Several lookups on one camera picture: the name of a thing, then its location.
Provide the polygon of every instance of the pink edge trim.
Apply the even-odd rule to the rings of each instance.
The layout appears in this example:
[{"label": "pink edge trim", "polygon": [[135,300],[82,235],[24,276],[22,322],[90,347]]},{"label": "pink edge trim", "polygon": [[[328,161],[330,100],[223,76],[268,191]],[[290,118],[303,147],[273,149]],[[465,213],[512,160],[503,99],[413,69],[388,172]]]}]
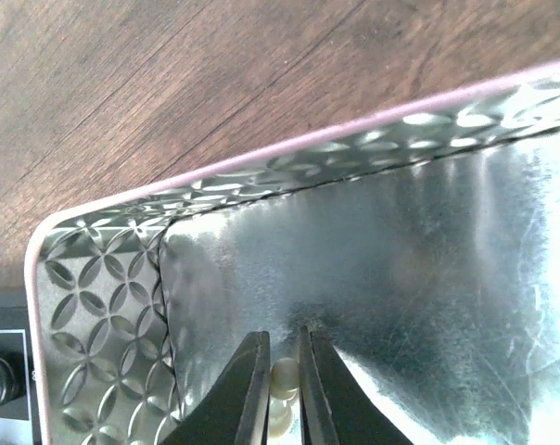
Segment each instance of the pink edge trim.
[{"label": "pink edge trim", "polygon": [[191,184],[216,174],[231,172],[253,162],[261,162],[267,159],[284,156],[302,150],[308,146],[322,144],[323,142],[339,139],[349,134],[369,131],[381,125],[400,120],[410,114],[449,108],[484,96],[497,95],[520,84],[530,83],[554,75],[560,75],[560,61],[530,70],[523,70],[483,83],[473,84],[448,93],[434,95],[406,105],[379,111],[354,121],[333,125],[323,130],[287,139],[283,142],[251,151],[245,155],[226,159],[192,172],[183,173],[163,181],[144,185],[110,197],[104,197],[71,209],[62,210],[46,218],[34,231],[29,246],[27,246],[24,261],[25,287],[29,303],[29,317],[32,322],[32,352],[35,370],[37,370],[37,388],[40,396],[39,413],[42,442],[47,444],[52,443],[49,431],[49,398],[47,393],[44,353],[41,343],[41,321],[35,269],[43,242],[56,225],[86,213],[91,213],[141,197],[147,197],[175,187]]}]

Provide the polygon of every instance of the metal panel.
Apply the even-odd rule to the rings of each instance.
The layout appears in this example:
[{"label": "metal panel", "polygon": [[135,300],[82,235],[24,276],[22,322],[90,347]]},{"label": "metal panel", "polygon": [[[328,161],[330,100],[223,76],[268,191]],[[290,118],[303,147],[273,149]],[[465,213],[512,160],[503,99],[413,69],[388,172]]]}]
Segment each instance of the metal panel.
[{"label": "metal panel", "polygon": [[160,268],[187,410],[308,324],[414,443],[560,444],[560,133],[179,221]]}]

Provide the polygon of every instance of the metal tray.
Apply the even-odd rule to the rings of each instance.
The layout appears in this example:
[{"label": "metal tray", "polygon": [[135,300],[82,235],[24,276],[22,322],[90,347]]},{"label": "metal tray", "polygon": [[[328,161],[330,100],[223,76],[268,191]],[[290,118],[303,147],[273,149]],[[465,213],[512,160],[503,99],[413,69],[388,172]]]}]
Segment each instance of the metal tray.
[{"label": "metal tray", "polygon": [[25,279],[44,443],[158,443],[305,323],[414,443],[560,444],[560,62],[56,213]]}]

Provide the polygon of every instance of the small white bead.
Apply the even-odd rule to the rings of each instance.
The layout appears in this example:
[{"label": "small white bead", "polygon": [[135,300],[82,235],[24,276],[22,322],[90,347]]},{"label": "small white bead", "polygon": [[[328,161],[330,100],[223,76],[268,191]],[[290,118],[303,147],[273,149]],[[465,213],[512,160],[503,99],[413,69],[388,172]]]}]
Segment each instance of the small white bead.
[{"label": "small white bead", "polygon": [[299,390],[299,362],[288,357],[272,367],[270,392],[282,401],[292,399]]},{"label": "small white bead", "polygon": [[285,434],[292,425],[292,409],[285,400],[270,398],[268,414],[268,437],[276,439]]}]

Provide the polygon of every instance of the wooden surface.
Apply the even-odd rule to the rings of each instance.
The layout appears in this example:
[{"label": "wooden surface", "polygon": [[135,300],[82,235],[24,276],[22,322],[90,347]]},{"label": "wooden surface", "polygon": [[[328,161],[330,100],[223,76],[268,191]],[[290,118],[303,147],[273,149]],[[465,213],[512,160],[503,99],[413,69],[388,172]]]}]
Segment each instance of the wooden surface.
[{"label": "wooden surface", "polygon": [[0,0],[0,286],[48,214],[560,57],[560,0]]}]

